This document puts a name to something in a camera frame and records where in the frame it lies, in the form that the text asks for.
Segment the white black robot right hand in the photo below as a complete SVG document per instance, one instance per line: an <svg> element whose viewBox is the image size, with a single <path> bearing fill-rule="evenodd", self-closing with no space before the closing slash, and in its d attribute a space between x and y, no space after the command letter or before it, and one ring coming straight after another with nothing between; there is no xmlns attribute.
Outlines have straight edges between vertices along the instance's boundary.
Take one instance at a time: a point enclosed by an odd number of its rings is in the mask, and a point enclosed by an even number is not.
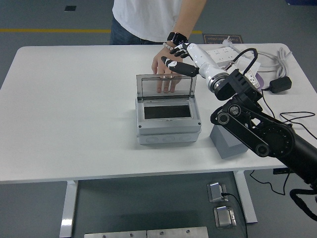
<svg viewBox="0 0 317 238"><path fill-rule="evenodd" d="M162 62L173 72L190 77L199 74L202 78L206 79L207 84L216 83L229 75L214 62L206 51L194 43L183 43L175 47L170 54L181 57L189 56L195 64L190 65L162 56Z"/></svg>

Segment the person's left hand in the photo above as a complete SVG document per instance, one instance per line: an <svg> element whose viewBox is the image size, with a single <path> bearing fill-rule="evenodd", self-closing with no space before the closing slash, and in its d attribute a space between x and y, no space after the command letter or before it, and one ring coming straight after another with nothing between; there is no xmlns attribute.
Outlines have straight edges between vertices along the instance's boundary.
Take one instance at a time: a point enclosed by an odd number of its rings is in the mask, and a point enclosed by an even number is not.
<svg viewBox="0 0 317 238"><path fill-rule="evenodd" d="M172 70L170 70L161 60L161 57L167 57L171 60L183 62L183 59L181 57L176 57L175 55L170 54L170 50L168 48L163 48L160 50L157 55L153 59L152 63L152 71L153 74L171 74L173 73ZM168 93L168 92L174 92L177 82L175 80L172 81L157 81L157 92L161 93Z"/></svg>

